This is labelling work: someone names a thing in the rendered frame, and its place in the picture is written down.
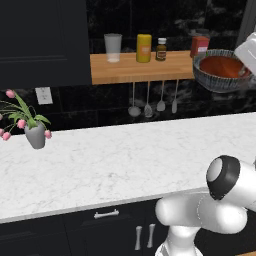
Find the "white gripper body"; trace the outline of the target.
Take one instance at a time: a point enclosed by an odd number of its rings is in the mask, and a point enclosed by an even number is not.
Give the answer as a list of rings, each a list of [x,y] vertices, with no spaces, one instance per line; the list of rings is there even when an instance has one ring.
[[[246,41],[235,49],[234,54],[256,76],[256,32],[250,34]]]

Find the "grey striped bowl red inside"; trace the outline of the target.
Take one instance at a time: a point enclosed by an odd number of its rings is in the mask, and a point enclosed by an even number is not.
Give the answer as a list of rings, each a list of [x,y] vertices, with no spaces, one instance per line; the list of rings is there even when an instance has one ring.
[[[211,49],[193,58],[195,80],[205,89],[215,93],[248,89],[254,75],[248,68],[240,75],[242,68],[243,63],[231,50]]]

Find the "grey open cabinet panel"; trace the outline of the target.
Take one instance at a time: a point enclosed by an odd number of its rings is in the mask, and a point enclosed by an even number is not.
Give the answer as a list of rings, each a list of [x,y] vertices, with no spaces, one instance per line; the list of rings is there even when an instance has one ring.
[[[247,0],[236,46],[241,45],[256,27],[256,0]]]

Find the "dark base cabinet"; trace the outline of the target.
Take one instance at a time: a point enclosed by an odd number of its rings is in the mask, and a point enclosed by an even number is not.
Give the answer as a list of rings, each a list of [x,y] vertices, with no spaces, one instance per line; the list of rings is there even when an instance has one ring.
[[[0,256],[71,256],[62,217],[0,224]]]

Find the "red box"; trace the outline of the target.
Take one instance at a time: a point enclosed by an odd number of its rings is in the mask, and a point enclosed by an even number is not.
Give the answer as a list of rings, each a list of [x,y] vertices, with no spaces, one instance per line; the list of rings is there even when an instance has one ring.
[[[205,36],[194,36],[192,38],[192,45],[190,57],[193,58],[198,54],[203,54],[207,51],[210,39]]]

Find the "small brown bottle white cap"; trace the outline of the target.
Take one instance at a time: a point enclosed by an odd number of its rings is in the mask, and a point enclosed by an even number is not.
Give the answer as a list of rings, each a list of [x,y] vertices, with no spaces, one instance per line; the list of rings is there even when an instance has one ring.
[[[158,45],[156,47],[156,57],[155,57],[157,61],[166,60],[166,52],[167,52],[166,41],[167,41],[166,38],[158,39]]]

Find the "hanging metal flat spatula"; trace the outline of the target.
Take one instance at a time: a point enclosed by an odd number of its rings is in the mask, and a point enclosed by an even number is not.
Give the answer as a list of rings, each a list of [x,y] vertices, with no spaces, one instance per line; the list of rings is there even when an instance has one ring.
[[[179,80],[176,82],[176,89],[175,89],[175,95],[174,95],[174,100],[172,102],[172,113],[175,114],[177,112],[177,91],[178,91],[178,85],[179,85]]]

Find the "yellow bottle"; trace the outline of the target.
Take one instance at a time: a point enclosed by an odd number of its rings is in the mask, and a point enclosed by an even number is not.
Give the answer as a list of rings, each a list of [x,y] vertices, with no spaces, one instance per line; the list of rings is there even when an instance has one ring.
[[[139,63],[148,63],[151,60],[152,36],[150,34],[140,33],[137,35],[136,61]]]

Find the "hanging metal slotted spatula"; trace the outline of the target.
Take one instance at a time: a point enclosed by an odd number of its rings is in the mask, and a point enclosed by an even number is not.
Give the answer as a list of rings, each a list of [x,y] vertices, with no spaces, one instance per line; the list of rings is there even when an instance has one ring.
[[[150,85],[147,85],[147,95],[150,95]],[[153,116],[153,110],[152,107],[149,105],[149,102],[146,102],[146,105],[144,107],[144,115],[147,118],[151,118]]]

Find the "hanging metal ladle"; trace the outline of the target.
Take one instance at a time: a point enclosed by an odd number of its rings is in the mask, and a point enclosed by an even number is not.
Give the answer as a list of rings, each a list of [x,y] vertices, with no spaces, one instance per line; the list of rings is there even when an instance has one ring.
[[[132,106],[128,109],[128,113],[132,117],[137,117],[141,114],[141,109],[135,105],[135,89],[132,89]]]

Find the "clear glass cup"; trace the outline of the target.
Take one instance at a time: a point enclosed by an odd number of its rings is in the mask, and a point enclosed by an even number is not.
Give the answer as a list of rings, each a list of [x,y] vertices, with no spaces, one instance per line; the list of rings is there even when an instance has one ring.
[[[117,63],[120,61],[122,35],[109,33],[104,35],[107,61]]]

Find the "dark cupboard door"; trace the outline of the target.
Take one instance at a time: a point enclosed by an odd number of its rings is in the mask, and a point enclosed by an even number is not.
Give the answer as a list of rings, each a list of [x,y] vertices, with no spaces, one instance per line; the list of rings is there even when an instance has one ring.
[[[68,231],[72,256],[142,256],[141,248],[135,251],[135,221],[123,220],[114,224],[100,224],[80,230]]]
[[[154,223],[153,247],[147,248],[149,238],[149,224]],[[168,226],[162,225],[155,215],[148,215],[145,222],[144,256],[155,256],[156,250],[165,241],[168,234]]]

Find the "grey vase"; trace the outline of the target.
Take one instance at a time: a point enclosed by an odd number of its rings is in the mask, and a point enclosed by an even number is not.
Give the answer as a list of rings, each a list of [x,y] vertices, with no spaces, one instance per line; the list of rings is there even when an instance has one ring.
[[[29,128],[25,126],[25,135],[29,143],[34,149],[42,149],[45,146],[45,129],[41,122],[36,122],[37,126]]]

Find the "pink tulip plant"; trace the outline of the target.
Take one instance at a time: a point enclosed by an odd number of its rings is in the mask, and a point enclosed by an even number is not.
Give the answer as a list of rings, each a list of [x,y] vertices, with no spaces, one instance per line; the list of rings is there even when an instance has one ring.
[[[5,106],[0,109],[0,121],[4,117],[8,117],[9,120],[13,120],[11,125],[6,126],[5,128],[0,128],[0,137],[4,141],[10,139],[11,131],[15,126],[19,129],[28,127],[32,130],[37,127],[38,124],[43,125],[43,135],[47,139],[52,137],[51,131],[46,127],[46,123],[50,124],[50,121],[46,117],[37,113],[31,114],[30,110],[34,110],[34,108],[32,106],[28,106],[14,90],[7,89],[5,94],[10,99],[16,99],[18,101],[18,105],[0,100],[0,103],[3,102],[5,104]]]

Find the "dark drawer front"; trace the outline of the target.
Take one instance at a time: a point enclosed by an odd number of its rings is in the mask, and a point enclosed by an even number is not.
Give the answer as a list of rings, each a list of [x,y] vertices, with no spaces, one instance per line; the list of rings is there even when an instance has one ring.
[[[63,215],[63,221],[67,231],[74,231],[87,226],[98,225],[102,223],[114,222],[126,219],[144,218],[146,215],[154,213],[156,200],[133,202],[85,211],[77,211]],[[112,212],[114,209],[119,211],[118,216],[94,219],[94,214]]]

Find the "wooden wall shelf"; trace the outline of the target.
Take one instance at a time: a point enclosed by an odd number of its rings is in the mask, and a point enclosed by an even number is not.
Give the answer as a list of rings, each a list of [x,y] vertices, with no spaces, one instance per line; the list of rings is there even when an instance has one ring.
[[[109,63],[105,54],[91,54],[90,64],[93,85],[194,78],[189,51],[168,51],[165,61],[149,63],[138,63],[135,53],[121,53],[117,63]]]

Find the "dark wall cabinet door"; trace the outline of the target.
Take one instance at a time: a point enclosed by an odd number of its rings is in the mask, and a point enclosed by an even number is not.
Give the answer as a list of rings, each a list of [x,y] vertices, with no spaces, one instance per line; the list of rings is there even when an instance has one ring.
[[[0,0],[0,89],[91,83],[85,0]]]

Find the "white wall socket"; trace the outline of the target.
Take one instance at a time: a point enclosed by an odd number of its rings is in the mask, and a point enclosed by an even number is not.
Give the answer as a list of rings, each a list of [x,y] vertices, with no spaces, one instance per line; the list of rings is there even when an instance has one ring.
[[[49,87],[36,88],[35,92],[39,105],[47,105],[53,103],[51,90]]]

